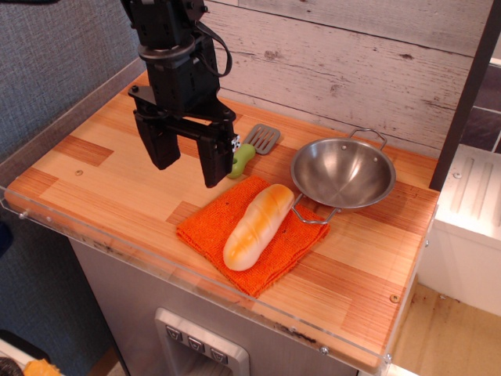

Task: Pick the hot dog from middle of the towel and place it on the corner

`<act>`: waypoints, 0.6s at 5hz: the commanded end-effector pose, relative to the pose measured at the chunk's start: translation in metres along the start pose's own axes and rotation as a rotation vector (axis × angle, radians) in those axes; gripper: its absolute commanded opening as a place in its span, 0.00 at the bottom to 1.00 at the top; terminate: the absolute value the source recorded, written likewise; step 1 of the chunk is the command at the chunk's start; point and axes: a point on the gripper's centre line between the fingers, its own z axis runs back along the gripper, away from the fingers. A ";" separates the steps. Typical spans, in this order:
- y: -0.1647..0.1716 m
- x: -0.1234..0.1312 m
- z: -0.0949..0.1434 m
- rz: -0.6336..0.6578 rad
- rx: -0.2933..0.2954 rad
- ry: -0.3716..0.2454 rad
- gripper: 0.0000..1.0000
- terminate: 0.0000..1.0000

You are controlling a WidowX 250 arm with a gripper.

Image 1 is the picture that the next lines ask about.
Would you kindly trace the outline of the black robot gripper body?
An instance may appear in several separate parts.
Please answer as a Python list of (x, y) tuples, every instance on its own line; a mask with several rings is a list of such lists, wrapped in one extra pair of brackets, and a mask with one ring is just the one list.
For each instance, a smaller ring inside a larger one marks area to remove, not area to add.
[(177, 136), (198, 139), (203, 125), (229, 123), (235, 114), (218, 99), (219, 78), (213, 37), (182, 37), (179, 41), (144, 38), (138, 52), (146, 63), (148, 86), (133, 87), (129, 95), (141, 114), (165, 116)]

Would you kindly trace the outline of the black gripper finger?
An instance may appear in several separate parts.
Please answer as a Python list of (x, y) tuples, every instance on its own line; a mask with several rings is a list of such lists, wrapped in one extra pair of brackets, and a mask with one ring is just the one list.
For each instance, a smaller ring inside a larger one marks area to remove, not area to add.
[(177, 134), (168, 127), (167, 117), (141, 114), (136, 110), (135, 121), (146, 151), (159, 170), (166, 169), (181, 157)]
[(232, 171), (234, 139), (232, 122), (202, 126), (196, 144), (207, 188), (217, 186)]

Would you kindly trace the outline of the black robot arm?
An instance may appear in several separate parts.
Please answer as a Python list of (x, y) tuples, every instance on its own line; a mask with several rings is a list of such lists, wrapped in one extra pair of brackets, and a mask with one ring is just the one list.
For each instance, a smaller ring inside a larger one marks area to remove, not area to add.
[(164, 170), (181, 157), (178, 138), (196, 142), (206, 187), (232, 171), (239, 137), (235, 113), (218, 99), (220, 78), (214, 43), (222, 39), (201, 23), (202, 1), (124, 1), (149, 84), (133, 85), (135, 121), (153, 164)]

